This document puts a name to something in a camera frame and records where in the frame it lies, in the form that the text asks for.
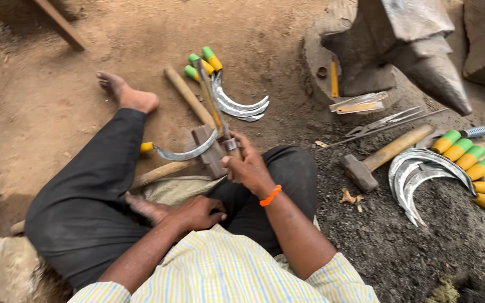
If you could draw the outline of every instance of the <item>shirt sleeve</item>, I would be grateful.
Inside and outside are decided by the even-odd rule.
[[[97,282],[82,288],[69,303],[129,303],[131,293],[115,282]]]
[[[339,252],[306,282],[331,302],[379,302],[374,288],[364,283],[353,265]]]

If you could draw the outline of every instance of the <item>hammer head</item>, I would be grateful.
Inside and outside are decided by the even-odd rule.
[[[345,155],[340,159],[340,164],[346,169],[346,175],[364,192],[374,190],[379,186],[372,172],[357,160],[354,155]]]

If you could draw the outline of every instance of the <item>dry leaf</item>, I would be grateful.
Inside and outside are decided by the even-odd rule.
[[[347,188],[342,188],[342,193],[343,193],[343,197],[340,200],[340,203],[349,202],[351,204],[354,204],[354,203],[357,203],[360,200],[364,199],[364,197],[362,195],[358,195],[355,198],[352,197],[351,194],[349,193],[349,190],[347,190]]]
[[[315,141],[315,143],[321,147],[329,147],[327,143],[321,142],[321,141]]]

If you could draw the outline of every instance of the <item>wooden plank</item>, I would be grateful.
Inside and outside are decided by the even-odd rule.
[[[84,51],[85,42],[67,20],[47,0],[23,0],[36,10],[75,51]]]

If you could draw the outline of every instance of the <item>metal tongs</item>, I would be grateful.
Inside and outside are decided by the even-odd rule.
[[[396,122],[405,120],[405,119],[407,119],[409,117],[412,117],[414,115],[418,115],[420,113],[424,113],[426,111],[425,109],[423,109],[421,111],[416,111],[416,112],[414,112],[412,114],[408,114],[406,116],[403,116],[403,117],[398,118],[398,116],[401,116],[401,115],[403,115],[405,113],[408,113],[410,111],[413,111],[413,110],[415,110],[415,109],[417,109],[417,108],[419,108],[421,106],[422,105],[415,106],[413,108],[407,109],[407,110],[402,111],[402,112],[399,112],[397,114],[393,114],[393,115],[390,115],[388,117],[384,117],[381,120],[377,120],[377,121],[372,122],[372,123],[370,123],[368,125],[365,125],[365,126],[357,126],[352,131],[348,132],[347,135],[345,135],[344,137],[360,136],[360,135],[366,134],[367,132],[370,132],[372,130],[375,130],[375,129],[384,127],[384,126],[386,126],[389,123],[396,123]]]

